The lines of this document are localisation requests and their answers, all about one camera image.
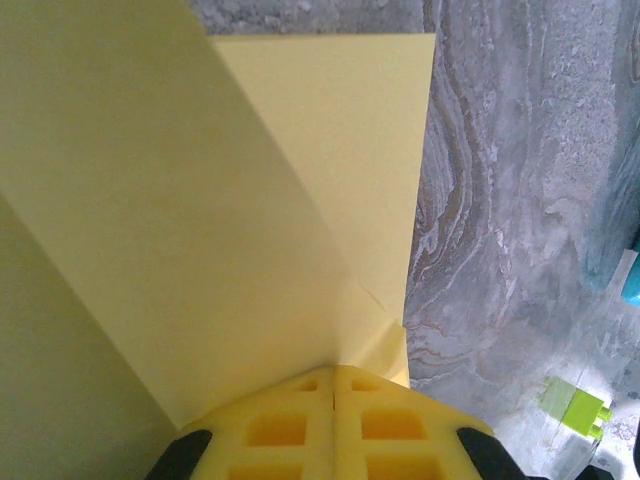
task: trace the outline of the green toy block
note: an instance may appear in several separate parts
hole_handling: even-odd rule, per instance
[[[603,400],[558,377],[547,379],[547,389],[540,398],[540,406],[567,427],[596,440],[602,440],[604,434],[596,421],[608,422],[612,416]]]
[[[602,428],[595,425],[598,418],[608,422],[611,420],[611,410],[604,406],[604,401],[578,389],[562,418],[562,423],[585,437],[602,440]]]

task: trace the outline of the marble floor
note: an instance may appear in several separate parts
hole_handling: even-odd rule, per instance
[[[405,326],[412,386],[483,418],[529,475],[616,479],[640,418],[637,0],[192,0],[209,33],[437,32]],[[612,402],[595,444],[539,408]]]

